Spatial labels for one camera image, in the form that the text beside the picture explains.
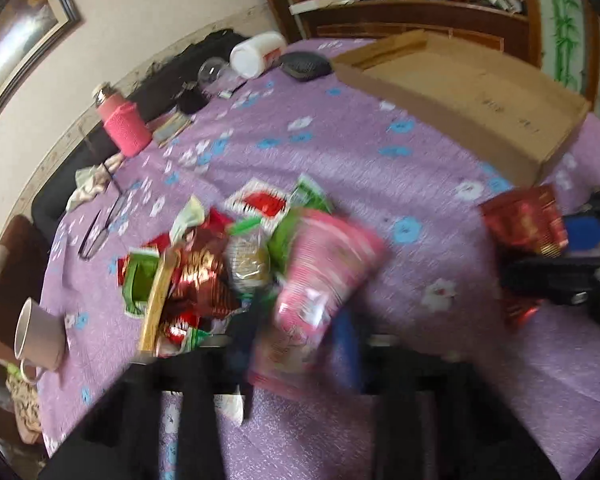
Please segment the clear glass cup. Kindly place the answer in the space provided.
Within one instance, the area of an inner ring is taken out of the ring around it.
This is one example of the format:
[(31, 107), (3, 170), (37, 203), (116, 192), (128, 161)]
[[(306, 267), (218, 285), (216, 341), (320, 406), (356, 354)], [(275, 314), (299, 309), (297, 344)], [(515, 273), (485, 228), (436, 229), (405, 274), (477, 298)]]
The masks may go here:
[(197, 81), (201, 87), (207, 88), (212, 84), (227, 86), (237, 79), (237, 75), (230, 67), (230, 63), (222, 58), (208, 58), (198, 70)]

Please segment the wooden brick-pattern cabinet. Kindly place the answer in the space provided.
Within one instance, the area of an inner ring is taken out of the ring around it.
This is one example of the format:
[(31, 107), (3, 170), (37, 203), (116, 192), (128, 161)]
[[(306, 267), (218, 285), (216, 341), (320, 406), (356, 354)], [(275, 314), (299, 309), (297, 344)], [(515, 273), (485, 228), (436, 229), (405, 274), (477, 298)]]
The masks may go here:
[(541, 64), (539, 0), (266, 0), (291, 40), (382, 38), (412, 29)]

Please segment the dark red snack packet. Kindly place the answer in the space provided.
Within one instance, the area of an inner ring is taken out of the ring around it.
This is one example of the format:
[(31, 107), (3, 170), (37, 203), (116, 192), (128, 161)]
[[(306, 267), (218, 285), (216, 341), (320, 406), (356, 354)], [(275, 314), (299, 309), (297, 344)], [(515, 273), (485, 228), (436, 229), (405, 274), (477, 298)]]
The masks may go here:
[(565, 223), (550, 185), (514, 188), (480, 204), (479, 210), (498, 249), (558, 257), (568, 245)]

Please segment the bamboo pattern glass door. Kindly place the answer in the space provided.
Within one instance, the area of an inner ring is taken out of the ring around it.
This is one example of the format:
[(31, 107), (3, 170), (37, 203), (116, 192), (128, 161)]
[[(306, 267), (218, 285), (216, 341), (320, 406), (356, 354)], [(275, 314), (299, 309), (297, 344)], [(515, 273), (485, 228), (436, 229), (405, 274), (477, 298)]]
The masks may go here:
[(542, 71), (595, 103), (600, 19), (588, 0), (539, 0)]

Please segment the green snack packet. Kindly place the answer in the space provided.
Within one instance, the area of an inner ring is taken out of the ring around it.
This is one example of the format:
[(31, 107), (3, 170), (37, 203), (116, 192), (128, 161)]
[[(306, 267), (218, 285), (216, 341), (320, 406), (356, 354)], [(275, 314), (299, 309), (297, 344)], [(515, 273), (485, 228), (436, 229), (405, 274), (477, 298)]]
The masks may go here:
[(291, 245), (297, 233), (298, 223), (305, 209), (315, 209), (328, 214), (334, 212), (334, 206), (326, 192), (308, 174), (298, 177), (289, 200), (289, 210), (268, 240), (268, 253), (275, 272), (284, 274), (291, 253)]

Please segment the pink cartoon candy packet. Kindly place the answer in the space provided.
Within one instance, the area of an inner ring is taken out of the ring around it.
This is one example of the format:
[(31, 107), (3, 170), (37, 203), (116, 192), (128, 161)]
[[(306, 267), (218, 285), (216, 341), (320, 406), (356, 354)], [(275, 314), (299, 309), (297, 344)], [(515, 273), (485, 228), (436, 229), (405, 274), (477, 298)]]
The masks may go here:
[(385, 252), (384, 240), (365, 226), (320, 210), (300, 211), (271, 325), (253, 347), (251, 385), (298, 398), (329, 326)]

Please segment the small booklet card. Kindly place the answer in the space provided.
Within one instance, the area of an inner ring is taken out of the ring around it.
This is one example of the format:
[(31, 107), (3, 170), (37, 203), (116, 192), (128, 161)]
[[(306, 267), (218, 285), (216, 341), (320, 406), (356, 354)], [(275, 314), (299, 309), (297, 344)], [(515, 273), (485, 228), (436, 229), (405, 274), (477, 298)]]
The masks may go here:
[(170, 142), (192, 123), (192, 118), (179, 110), (164, 114), (150, 124), (151, 137), (158, 146)]

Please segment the white cloth gloves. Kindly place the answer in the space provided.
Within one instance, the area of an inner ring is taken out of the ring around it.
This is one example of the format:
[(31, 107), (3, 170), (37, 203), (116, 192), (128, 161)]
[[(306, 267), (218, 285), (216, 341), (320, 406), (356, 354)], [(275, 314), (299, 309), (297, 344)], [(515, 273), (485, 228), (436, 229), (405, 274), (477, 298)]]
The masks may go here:
[(89, 166), (76, 170), (74, 173), (74, 182), (76, 189), (69, 196), (66, 203), (66, 211), (70, 212), (88, 203), (102, 194), (108, 188), (111, 176), (118, 170), (124, 162), (124, 155), (117, 153), (98, 166)]

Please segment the white ceramic mug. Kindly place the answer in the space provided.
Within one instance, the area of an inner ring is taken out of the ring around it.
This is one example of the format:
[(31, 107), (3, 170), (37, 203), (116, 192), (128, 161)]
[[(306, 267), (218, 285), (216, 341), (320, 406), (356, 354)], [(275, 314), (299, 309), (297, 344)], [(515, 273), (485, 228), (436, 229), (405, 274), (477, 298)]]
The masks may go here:
[(65, 350), (64, 320), (28, 298), (20, 311), (14, 339), (22, 379), (35, 385), (45, 372), (57, 372)]

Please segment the black sofa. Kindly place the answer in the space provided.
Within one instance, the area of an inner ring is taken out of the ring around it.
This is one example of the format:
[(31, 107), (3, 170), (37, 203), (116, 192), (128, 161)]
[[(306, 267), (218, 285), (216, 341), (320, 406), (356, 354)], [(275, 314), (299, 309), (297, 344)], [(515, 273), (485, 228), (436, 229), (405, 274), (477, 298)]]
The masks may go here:
[[(175, 105), (176, 96), (184, 84), (197, 79), (198, 70), (209, 58), (227, 60), (230, 51), (246, 39), (231, 29), (212, 32), (204, 40), (190, 44), (181, 53), (169, 58), (133, 84), (126, 98), (137, 105), (144, 122), (151, 122)], [(60, 165), (47, 178), (41, 191), (34, 196), (32, 223), (47, 243), (54, 240), (61, 218), (65, 215), (68, 198), (76, 189), (76, 170), (94, 166), (119, 151), (114, 141), (98, 122), (78, 135), (79, 144), (67, 155), (61, 156)]]

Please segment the white red snack packet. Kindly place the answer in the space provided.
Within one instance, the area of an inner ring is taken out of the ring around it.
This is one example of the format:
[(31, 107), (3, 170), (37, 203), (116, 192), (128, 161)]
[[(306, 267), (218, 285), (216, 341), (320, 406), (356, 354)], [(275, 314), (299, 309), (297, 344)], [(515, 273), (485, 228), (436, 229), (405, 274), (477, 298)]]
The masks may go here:
[(289, 195), (264, 181), (253, 178), (228, 196), (224, 208), (240, 218), (257, 218), (272, 234), (290, 209)]

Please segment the pink knit-sleeve bottle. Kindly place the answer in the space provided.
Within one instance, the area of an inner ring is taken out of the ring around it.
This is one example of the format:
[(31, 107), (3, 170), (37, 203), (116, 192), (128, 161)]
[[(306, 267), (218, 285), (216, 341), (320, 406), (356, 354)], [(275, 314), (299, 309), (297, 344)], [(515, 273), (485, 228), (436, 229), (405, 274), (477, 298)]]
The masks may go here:
[(106, 133), (124, 157), (134, 157), (148, 147), (151, 132), (135, 103), (122, 96), (109, 82), (94, 89), (93, 99)]

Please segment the purple floral tablecloth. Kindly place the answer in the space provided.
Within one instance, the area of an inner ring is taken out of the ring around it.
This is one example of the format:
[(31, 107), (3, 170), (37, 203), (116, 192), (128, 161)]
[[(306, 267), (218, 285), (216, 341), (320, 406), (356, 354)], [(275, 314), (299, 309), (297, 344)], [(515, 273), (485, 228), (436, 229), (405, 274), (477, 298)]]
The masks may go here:
[(64, 320), (68, 354), (38, 387), (50, 459), (134, 356), (142, 322), (124, 310), (117, 260), (170, 229), (191, 197), (219, 206), (253, 178), (288, 191), (302, 174), (387, 242), (355, 305), (416, 351), (473, 362), (558, 477), (583, 474), (600, 450), (600, 326), (581, 309), (543, 306), (519, 332), (504, 327), (478, 207), (508, 181), (404, 108), (335, 76), (299, 84), (278, 70), (120, 168), (129, 195), (91, 260), (78, 256), (83, 237), (118, 193), (59, 223), (42, 306)]

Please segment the purple frame eyeglasses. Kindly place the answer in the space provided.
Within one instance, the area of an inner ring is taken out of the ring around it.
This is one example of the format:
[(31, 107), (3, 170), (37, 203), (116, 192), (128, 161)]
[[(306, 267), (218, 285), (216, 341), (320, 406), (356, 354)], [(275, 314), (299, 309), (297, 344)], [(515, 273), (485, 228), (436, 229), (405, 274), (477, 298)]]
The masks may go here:
[(99, 249), (102, 248), (102, 245), (105, 244), (109, 236), (109, 230), (117, 218), (120, 217), (123, 202), (126, 196), (128, 196), (128, 192), (122, 188), (107, 166), (104, 166), (104, 170), (109, 178), (109, 183), (117, 191), (118, 197), (108, 209), (101, 209), (96, 214), (90, 227), (87, 229), (78, 250), (78, 256), (83, 261), (91, 260), (99, 252)]

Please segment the brown wooden chair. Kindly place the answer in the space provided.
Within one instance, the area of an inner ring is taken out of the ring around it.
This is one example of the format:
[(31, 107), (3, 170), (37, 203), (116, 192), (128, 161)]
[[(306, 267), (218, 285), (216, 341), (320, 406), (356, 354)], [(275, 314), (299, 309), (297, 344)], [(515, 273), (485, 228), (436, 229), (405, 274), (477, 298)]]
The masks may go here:
[(40, 300), (48, 245), (31, 221), (17, 214), (0, 238), (0, 363), (17, 365), (14, 340), (27, 299)]

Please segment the black glasses case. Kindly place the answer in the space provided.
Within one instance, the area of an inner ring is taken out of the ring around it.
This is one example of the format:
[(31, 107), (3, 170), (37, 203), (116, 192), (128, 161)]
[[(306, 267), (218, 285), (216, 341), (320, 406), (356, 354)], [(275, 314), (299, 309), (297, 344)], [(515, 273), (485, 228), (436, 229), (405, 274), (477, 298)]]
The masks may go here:
[(327, 58), (314, 52), (287, 52), (279, 58), (279, 68), (296, 81), (308, 82), (332, 73)]

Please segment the cardboard tray box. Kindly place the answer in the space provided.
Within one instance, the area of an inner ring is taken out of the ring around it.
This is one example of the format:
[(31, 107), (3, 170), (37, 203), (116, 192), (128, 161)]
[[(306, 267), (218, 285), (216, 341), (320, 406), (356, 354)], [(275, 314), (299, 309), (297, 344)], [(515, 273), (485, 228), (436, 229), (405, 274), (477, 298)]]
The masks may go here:
[(332, 68), (344, 84), (404, 108), (518, 186), (548, 177), (591, 108), (518, 58), (422, 29), (341, 53)]

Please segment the small black pouch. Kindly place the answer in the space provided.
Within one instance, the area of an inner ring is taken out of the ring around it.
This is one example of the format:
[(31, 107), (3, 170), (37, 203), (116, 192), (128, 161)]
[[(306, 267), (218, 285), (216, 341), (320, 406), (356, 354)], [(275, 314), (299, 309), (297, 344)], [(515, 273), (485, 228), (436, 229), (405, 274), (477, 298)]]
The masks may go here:
[(185, 115), (195, 115), (209, 104), (208, 96), (196, 82), (184, 84), (175, 98), (178, 110)]

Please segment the white plastic jar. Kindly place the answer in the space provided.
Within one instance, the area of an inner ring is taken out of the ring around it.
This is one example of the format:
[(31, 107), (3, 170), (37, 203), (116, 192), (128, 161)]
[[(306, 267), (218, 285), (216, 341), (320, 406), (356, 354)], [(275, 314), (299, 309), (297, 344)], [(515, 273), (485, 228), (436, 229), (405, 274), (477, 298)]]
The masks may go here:
[(236, 44), (230, 51), (230, 67), (242, 78), (258, 78), (274, 66), (286, 47), (279, 32), (262, 32)]

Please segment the shiny red foil snack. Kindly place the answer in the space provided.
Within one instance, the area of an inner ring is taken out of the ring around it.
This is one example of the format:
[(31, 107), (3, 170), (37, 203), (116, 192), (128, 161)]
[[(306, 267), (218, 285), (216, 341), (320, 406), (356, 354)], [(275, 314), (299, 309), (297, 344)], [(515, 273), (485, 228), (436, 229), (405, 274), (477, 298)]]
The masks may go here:
[(210, 212), (200, 226), (189, 228), (175, 246), (178, 264), (171, 278), (169, 304), (201, 318), (226, 318), (239, 307), (230, 289), (224, 252), (227, 223)]

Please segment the yellow cracker packet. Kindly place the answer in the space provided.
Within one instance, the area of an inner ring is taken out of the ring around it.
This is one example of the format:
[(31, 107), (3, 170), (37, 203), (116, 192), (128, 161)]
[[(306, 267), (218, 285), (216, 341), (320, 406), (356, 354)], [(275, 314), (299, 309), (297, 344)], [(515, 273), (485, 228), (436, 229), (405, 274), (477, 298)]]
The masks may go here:
[(172, 274), (180, 261), (174, 248), (168, 248), (161, 256), (158, 269), (151, 285), (137, 351), (153, 354), (155, 340), (166, 297), (169, 295)]

